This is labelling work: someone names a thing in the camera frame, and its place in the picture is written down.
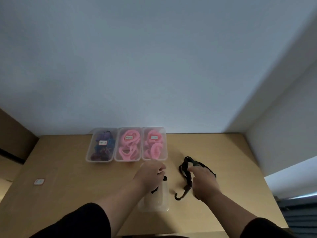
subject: person's left hand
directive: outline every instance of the person's left hand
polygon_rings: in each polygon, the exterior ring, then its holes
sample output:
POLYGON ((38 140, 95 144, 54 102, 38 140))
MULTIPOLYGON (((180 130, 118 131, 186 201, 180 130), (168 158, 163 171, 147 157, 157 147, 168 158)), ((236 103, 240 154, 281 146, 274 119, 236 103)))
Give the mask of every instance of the person's left hand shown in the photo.
POLYGON ((144 162, 135 174, 133 180, 137 181, 145 193, 155 190, 163 181, 165 165, 157 160, 144 162))

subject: wooden desk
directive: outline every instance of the wooden desk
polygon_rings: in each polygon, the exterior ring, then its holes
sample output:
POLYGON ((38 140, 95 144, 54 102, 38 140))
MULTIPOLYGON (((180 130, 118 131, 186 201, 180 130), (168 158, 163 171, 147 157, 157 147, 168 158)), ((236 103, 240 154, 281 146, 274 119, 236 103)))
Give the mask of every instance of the wooden desk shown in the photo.
MULTIPOLYGON (((0 237, 28 237, 79 206, 118 189, 132 179, 140 162, 87 163, 90 135, 43 136, 0 203, 0 237), (45 178, 42 186, 34 180, 45 178)), ((185 156, 217 173, 225 195, 280 227, 287 224, 252 153, 240 134, 170 134, 166 174, 168 212, 141 213, 135 208, 118 235, 223 231, 215 216, 192 192, 181 201, 185 180, 178 166, 185 156)))

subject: white label with red border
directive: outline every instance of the white label with red border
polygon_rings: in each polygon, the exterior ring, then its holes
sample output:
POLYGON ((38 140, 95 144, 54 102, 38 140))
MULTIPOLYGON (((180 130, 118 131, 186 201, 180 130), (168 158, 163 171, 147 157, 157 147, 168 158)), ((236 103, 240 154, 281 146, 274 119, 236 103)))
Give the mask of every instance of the white label with red border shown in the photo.
POLYGON ((34 185, 42 185, 42 184, 44 184, 44 181, 45 181, 45 179, 36 179, 33 184, 34 185))
POLYGON ((107 145, 108 144, 108 140, 99 140, 98 145, 107 145))

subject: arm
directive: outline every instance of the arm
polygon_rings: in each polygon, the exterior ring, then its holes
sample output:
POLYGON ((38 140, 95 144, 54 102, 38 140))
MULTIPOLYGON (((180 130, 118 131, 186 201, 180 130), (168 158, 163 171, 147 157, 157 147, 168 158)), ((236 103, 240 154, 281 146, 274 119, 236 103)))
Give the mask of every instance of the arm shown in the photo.
POLYGON ((96 202, 108 216, 111 237, 117 235, 132 209, 143 196, 155 190, 163 181, 165 165, 157 160, 142 164, 132 181, 112 195, 96 202))
POLYGON ((242 232, 245 237, 256 237, 259 233, 291 237, 268 220, 255 220, 257 217, 254 214, 222 194, 215 176, 207 168, 194 166, 189 167, 188 171, 193 172, 195 176, 195 195, 208 206, 230 238, 239 238, 242 232))

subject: person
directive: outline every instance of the person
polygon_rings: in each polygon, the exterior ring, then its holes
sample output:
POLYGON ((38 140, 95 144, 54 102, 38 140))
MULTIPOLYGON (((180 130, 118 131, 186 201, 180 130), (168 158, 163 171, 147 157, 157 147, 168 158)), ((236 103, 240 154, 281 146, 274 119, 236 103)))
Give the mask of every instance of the person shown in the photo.
MULTIPOLYGON (((143 163, 134 178, 117 192, 83 205, 31 237, 115 237, 141 198, 161 184, 165 168, 157 160, 143 163)), ((215 176, 207 168, 194 166, 188 171, 195 176, 194 194, 207 205, 230 238, 293 237, 222 194, 215 176)))

